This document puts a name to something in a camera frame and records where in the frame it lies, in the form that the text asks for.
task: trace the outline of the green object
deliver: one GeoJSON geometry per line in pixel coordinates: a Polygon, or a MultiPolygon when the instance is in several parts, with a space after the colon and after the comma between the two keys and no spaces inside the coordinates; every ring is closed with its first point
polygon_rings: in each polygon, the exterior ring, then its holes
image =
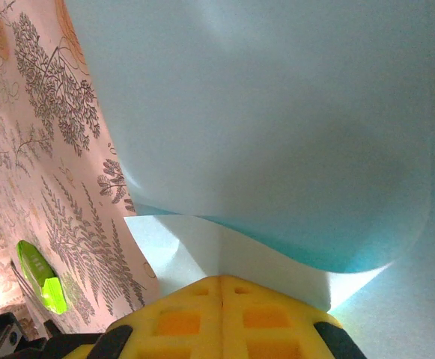
{"type": "Polygon", "coordinates": [[[67,305],[61,281],[43,255],[27,241],[19,241],[16,249],[22,272],[44,307],[57,314],[64,313],[67,305]]]}

